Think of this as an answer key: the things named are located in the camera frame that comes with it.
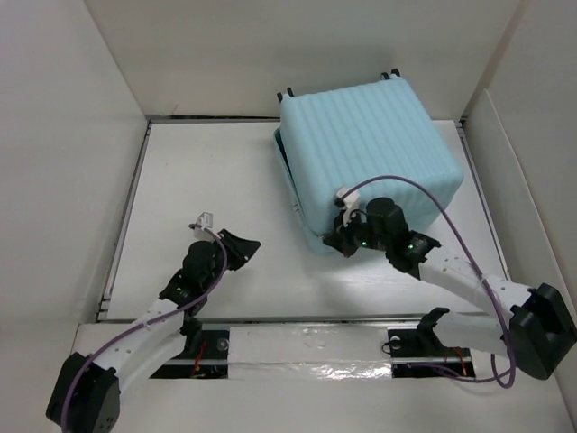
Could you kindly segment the light blue hard-shell suitcase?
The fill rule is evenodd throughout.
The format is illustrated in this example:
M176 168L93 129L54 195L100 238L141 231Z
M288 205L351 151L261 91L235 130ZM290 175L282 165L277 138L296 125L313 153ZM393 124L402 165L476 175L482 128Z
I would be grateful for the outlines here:
M392 198L410 228L424 232L462 185L463 170L398 69L368 84L278 95L274 133L291 204L308 248L322 255L341 188L362 204Z

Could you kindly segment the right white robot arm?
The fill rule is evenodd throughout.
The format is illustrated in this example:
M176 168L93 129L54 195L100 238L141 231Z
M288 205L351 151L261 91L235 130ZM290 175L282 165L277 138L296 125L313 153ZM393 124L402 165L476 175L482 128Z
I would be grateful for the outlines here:
M546 380L575 346L576 325L555 287L529 287L477 272L472 261L410 229L390 198L360 207L346 194L334 203L339 212L325 245L345 257L361 248L382 252L396 271L447 290L484 313L468 317L436 307L391 344L392 354L431 357L445 349L474 348L513 359L523 373Z

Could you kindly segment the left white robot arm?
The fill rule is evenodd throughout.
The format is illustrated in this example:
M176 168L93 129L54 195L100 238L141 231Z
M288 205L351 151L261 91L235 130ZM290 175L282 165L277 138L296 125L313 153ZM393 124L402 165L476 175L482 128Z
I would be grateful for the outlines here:
M241 269L261 244L225 229L191 227L197 240L145 313L94 353L74 352L62 364L45 411L61 431L111 431L136 383L174 356L188 358L200 349L197 313L224 274Z

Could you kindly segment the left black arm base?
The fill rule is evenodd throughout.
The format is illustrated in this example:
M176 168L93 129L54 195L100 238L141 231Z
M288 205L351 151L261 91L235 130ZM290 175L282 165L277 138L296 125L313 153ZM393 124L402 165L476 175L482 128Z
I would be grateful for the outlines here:
M208 329L188 337L184 350L161 366L151 378L227 379L229 336L228 329Z

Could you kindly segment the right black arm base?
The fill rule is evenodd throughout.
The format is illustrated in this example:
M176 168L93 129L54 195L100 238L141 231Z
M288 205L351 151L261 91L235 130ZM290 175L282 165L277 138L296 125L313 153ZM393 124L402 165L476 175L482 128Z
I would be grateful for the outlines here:
M469 349L445 347L422 336L416 328L390 328L381 352L390 357L396 379L476 378Z

